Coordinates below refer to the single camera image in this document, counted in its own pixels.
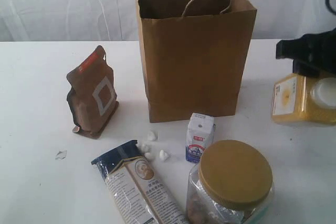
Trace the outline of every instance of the white table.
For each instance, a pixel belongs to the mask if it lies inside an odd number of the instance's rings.
[[[215,139],[244,141],[269,160],[276,198],[263,223],[335,223],[336,129],[291,128],[270,120],[274,82],[291,72],[275,60],[277,40],[253,40],[237,114],[216,118]],[[120,106],[99,140],[71,132],[66,74],[101,44],[114,69]],[[0,223],[122,223],[112,197],[90,162],[131,140],[159,133],[153,162],[185,208],[187,121],[149,123],[139,45],[134,42],[0,43]],[[58,151],[67,157],[55,160]]]

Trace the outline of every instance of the white backdrop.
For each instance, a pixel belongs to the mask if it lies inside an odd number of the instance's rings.
[[[336,26],[324,0],[250,1],[258,8],[254,38],[293,38]],[[137,40],[136,24],[135,0],[0,0],[0,41]]]

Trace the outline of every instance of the white cap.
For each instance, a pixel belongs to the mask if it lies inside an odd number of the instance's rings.
[[[313,101],[324,109],[336,109],[336,78],[324,78],[319,80],[312,88]]]

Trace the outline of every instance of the milk carton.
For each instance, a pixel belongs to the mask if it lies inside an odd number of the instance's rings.
[[[214,141],[214,118],[208,115],[193,113],[187,130],[185,158],[189,162],[198,163],[204,150]]]

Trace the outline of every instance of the plastic jar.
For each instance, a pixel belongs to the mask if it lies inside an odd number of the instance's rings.
[[[192,224],[255,224],[273,194],[272,171],[260,152],[243,142],[219,141],[190,171],[187,216]]]

